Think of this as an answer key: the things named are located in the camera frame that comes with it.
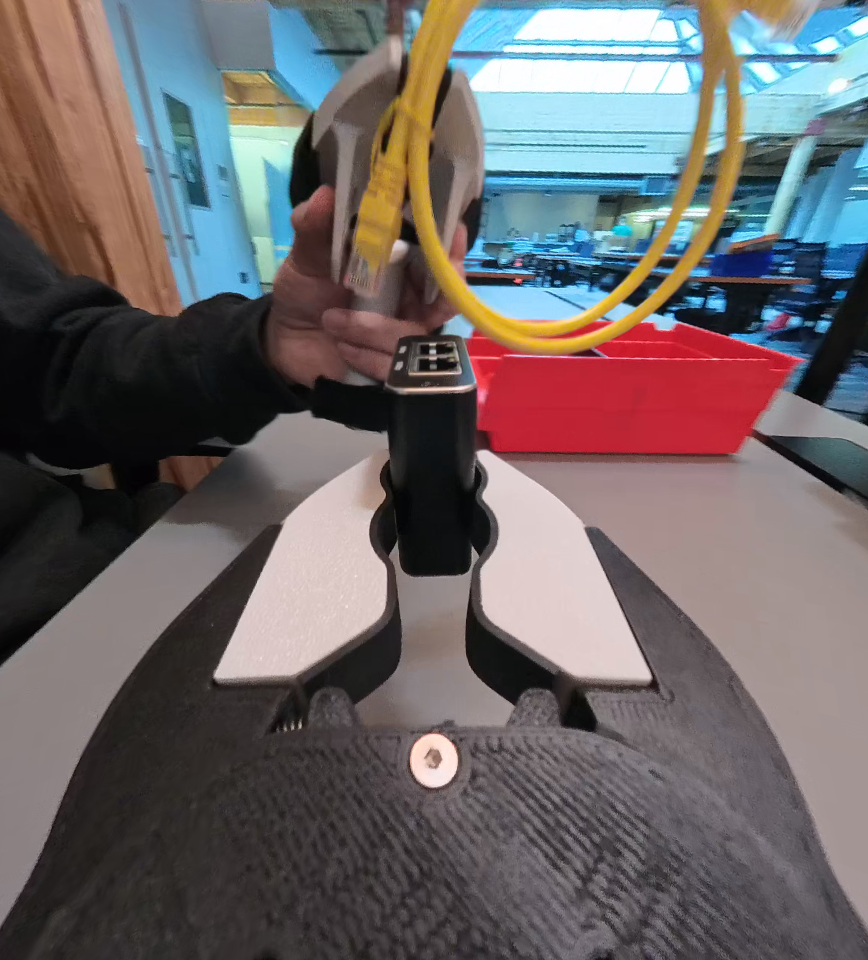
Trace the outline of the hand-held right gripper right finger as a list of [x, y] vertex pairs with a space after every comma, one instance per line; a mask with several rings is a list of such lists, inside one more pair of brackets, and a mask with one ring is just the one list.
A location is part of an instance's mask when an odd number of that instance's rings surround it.
[[584, 522], [487, 450], [476, 460], [465, 654], [476, 677], [514, 704], [547, 690], [570, 710], [589, 690], [655, 681]]

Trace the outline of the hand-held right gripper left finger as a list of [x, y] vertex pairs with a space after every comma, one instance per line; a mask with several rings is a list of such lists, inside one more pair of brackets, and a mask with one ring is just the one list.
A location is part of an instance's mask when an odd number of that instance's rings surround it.
[[278, 529], [213, 679], [344, 690], [355, 703], [401, 655], [389, 455], [377, 451], [321, 486]]

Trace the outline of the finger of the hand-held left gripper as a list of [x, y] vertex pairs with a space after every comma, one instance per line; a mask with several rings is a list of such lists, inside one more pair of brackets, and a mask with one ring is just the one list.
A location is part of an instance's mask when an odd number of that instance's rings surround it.
[[337, 162], [348, 153], [356, 162], [370, 160], [382, 116], [401, 88], [404, 55], [403, 40], [387, 37], [325, 96], [312, 126], [312, 146], [320, 162]]
[[429, 159], [437, 222], [478, 222], [485, 186], [485, 135], [463, 71], [447, 69], [438, 91]]

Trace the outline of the black ethernet port adapter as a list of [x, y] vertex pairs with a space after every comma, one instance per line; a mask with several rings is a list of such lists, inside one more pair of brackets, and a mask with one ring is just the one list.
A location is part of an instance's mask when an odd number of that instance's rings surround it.
[[464, 574], [473, 551], [478, 400], [464, 339], [402, 338], [384, 391], [401, 567], [416, 578]]

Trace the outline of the person's left forearm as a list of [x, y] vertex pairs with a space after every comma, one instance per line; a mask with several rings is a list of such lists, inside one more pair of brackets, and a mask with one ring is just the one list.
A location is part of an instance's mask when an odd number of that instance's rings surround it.
[[59, 467], [155, 461], [211, 439], [249, 441], [310, 389], [265, 350], [271, 300], [222, 294], [176, 317], [117, 306], [52, 351], [36, 453]]

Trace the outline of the person's left hand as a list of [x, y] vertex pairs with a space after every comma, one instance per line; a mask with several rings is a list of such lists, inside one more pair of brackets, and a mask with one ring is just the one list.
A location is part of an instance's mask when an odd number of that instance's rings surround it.
[[333, 188], [323, 185], [294, 209], [294, 244], [274, 277], [265, 323], [269, 364], [304, 388], [351, 373], [385, 381], [400, 339], [431, 335], [457, 314], [442, 294], [425, 301], [424, 274], [415, 271], [391, 315], [355, 309], [350, 292], [332, 279], [334, 205]]

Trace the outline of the dark framed door window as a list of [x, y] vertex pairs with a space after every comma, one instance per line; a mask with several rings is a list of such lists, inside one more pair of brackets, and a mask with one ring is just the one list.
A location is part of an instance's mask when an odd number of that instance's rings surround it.
[[210, 198], [197, 137], [195, 119], [187, 102], [163, 91], [162, 99], [174, 143], [174, 155], [188, 204], [210, 210]]

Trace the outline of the red plastic bin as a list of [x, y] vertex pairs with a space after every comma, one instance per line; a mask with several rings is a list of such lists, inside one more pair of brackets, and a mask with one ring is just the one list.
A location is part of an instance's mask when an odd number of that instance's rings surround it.
[[595, 354], [520, 355], [467, 341], [478, 428], [497, 453], [736, 453], [802, 360], [689, 324], [645, 321]]

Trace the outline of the wooden door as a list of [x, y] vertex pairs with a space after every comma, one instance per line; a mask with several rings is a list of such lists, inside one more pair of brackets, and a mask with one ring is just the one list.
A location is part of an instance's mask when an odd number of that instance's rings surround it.
[[0, 1], [0, 206], [134, 305], [180, 298], [102, 2]]

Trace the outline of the black flat pad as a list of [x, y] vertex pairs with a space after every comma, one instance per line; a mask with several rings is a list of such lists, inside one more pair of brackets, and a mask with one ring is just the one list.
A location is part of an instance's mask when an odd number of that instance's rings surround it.
[[868, 505], [868, 449], [844, 438], [764, 434], [753, 437], [844, 496]]

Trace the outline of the row of work tables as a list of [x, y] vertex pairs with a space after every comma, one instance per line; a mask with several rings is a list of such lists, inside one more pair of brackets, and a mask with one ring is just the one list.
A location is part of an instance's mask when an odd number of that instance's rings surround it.
[[[550, 289], [582, 286], [598, 301], [617, 289], [641, 260], [641, 251], [595, 251], [479, 242], [465, 259], [470, 281], [494, 285], [536, 285]], [[659, 313], [675, 322], [724, 334], [758, 326], [772, 297], [813, 284], [799, 268], [783, 272], [765, 243], [741, 245], [739, 252], [702, 258], [680, 282]]]

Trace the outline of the black pole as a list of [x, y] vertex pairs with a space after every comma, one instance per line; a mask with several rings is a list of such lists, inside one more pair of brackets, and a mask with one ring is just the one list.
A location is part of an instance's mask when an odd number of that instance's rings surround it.
[[804, 371], [795, 395], [824, 405], [868, 325], [868, 249], [846, 298]]

